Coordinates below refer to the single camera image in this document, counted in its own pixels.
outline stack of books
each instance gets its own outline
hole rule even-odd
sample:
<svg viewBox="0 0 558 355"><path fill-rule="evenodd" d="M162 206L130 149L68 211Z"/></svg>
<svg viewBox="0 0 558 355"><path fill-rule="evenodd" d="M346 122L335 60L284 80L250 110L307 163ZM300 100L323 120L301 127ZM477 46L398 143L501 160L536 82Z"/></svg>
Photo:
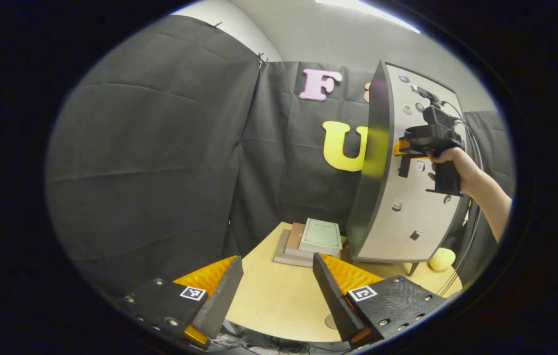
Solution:
<svg viewBox="0 0 558 355"><path fill-rule="evenodd" d="M337 223L308 218L306 224L293 223L292 231L283 230L274 261L312 267L315 252L340 258L342 249Z"/></svg>

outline table leg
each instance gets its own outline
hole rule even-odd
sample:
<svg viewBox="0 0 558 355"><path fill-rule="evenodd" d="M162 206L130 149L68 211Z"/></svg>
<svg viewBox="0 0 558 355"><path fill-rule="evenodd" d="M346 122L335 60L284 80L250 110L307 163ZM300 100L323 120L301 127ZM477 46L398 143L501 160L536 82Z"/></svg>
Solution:
<svg viewBox="0 0 558 355"><path fill-rule="evenodd" d="M413 275L413 272L415 272L415 269L417 268L417 265L419 265L419 263L413 263L413 265L410 267L410 272L408 273L408 276Z"/></svg>

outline black fabric backdrop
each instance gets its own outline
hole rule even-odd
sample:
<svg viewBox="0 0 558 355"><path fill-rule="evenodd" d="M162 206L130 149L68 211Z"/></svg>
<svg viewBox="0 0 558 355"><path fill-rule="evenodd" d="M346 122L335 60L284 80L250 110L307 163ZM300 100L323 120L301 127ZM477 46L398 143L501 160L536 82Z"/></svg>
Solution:
<svg viewBox="0 0 558 355"><path fill-rule="evenodd" d="M323 102L300 99L306 68L344 78ZM45 171L56 235L112 300L154 277L246 256L279 222L318 218L344 233L360 171L326 162L322 124L347 123L344 153L357 156L372 77L320 63L259 68L219 28L167 16L108 53L67 97Z"/></svg>

